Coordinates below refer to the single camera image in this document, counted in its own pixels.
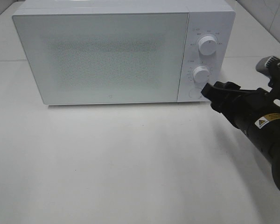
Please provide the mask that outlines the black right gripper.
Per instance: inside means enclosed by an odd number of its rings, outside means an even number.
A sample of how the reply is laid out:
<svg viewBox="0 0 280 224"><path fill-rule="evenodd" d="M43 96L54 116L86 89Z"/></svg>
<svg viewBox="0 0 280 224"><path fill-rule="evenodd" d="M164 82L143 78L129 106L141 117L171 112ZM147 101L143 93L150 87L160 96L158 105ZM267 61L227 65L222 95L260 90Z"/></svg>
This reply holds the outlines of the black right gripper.
<svg viewBox="0 0 280 224"><path fill-rule="evenodd" d="M229 121L256 120L261 116L259 90L246 90L232 82L206 83L201 94Z"/></svg>

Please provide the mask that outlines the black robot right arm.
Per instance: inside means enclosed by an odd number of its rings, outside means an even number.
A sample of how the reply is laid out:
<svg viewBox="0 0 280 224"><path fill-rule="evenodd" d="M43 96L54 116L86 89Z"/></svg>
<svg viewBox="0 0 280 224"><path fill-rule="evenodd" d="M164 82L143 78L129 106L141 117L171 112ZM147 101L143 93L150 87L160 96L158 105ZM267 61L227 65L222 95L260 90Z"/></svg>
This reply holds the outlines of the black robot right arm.
<svg viewBox="0 0 280 224"><path fill-rule="evenodd" d="M280 108L269 100L270 93L262 88L242 90L232 82L206 87L212 109L242 131L269 161L280 191Z"/></svg>

